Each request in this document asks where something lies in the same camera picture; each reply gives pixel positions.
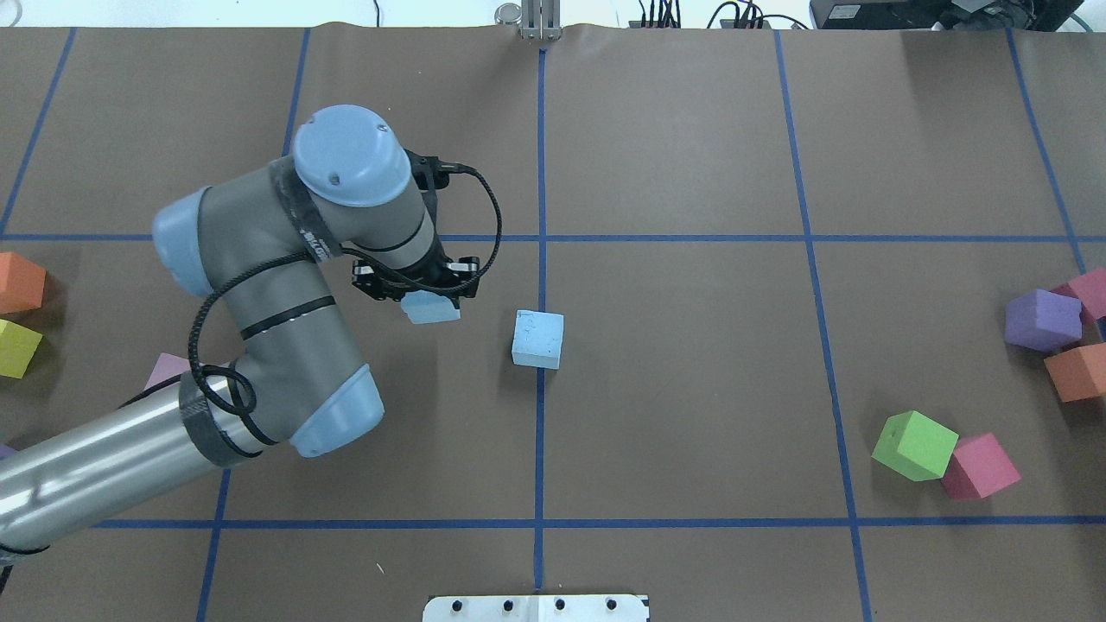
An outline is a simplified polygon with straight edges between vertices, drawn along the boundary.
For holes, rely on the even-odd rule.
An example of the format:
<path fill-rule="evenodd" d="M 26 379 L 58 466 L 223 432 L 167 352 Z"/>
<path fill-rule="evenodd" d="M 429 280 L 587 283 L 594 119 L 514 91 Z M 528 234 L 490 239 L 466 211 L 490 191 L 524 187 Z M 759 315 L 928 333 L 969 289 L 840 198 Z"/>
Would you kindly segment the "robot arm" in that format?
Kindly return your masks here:
<path fill-rule="evenodd" d="M 202 303 L 189 369 L 115 412 L 3 460 L 3 569 L 71 533 L 288 442 L 314 458 L 385 407 L 321 273 L 355 258 L 365 296 L 474 298 L 490 263 L 453 260 L 437 194 L 474 167 L 404 149 L 375 111 L 321 108 L 288 153 L 155 216 L 161 265 Z"/>

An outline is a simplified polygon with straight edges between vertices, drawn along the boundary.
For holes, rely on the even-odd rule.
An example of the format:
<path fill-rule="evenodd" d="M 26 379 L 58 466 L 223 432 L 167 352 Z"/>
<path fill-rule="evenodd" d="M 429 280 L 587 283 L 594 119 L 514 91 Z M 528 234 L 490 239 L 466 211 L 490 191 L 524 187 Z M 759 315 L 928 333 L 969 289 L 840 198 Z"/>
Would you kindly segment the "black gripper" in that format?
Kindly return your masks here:
<path fill-rule="evenodd" d="M 453 261 L 437 245 L 422 259 L 401 269 L 383 265 L 359 247 L 352 247 L 349 256 L 354 258 L 352 286 L 377 301 L 401 301 L 416 292 L 426 292 L 458 303 L 462 298 L 477 296 L 481 279 L 478 257 Z"/>

